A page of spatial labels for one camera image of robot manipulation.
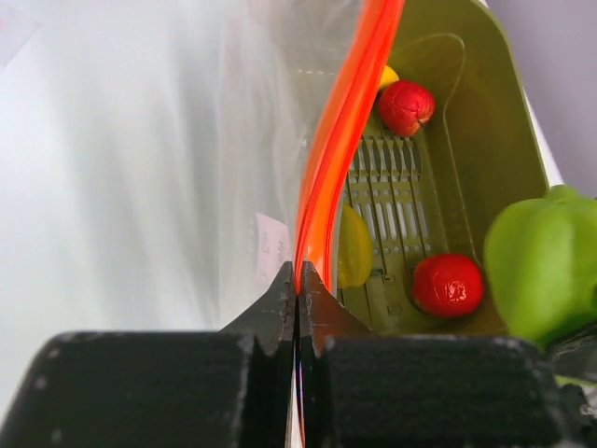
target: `green bell pepper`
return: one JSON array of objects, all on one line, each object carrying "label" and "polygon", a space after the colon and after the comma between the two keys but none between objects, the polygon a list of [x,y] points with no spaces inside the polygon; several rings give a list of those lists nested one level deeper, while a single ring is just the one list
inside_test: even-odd
[{"label": "green bell pepper", "polygon": [[512,336],[545,348],[597,320],[597,201],[559,185],[513,203],[487,234],[484,265]]}]

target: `yellow lemon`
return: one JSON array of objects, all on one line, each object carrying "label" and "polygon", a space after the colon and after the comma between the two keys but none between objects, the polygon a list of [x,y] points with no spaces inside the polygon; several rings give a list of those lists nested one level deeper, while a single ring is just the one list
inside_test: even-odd
[{"label": "yellow lemon", "polygon": [[338,247],[338,288],[360,287],[373,269],[373,243],[367,224],[355,210],[342,207]]},{"label": "yellow lemon", "polygon": [[383,68],[382,80],[380,81],[380,87],[378,88],[378,91],[380,91],[381,89],[385,89],[390,84],[394,84],[398,80],[398,74],[394,70],[392,70],[392,68],[386,65]]}]

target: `cherry tomato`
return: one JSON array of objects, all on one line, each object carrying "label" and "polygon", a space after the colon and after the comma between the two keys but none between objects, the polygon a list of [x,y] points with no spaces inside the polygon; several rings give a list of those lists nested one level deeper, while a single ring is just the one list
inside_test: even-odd
[{"label": "cherry tomato", "polygon": [[483,299],[481,271],[464,255],[429,257],[414,270],[412,298],[430,315],[443,318],[468,315]]}]

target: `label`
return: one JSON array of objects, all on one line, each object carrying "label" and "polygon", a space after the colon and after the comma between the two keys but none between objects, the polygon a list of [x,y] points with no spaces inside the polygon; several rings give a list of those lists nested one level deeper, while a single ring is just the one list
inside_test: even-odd
[{"label": "label", "polygon": [[26,14],[0,3],[0,70],[16,56],[39,28]]},{"label": "label", "polygon": [[290,234],[284,223],[260,213],[256,215],[259,232],[257,279],[269,286],[282,264],[290,260]]}]

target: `green plastic basket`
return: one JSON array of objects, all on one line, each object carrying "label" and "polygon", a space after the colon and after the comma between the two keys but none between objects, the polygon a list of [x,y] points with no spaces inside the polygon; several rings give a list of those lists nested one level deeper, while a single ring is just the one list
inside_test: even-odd
[{"label": "green plastic basket", "polygon": [[400,139],[374,107],[343,194],[368,224],[373,271],[338,300],[381,334],[504,333],[489,293],[474,314],[451,321],[410,299],[419,261],[452,252],[482,264],[497,214],[548,187],[504,34],[474,0],[407,0],[388,64],[434,94],[436,114]]}]

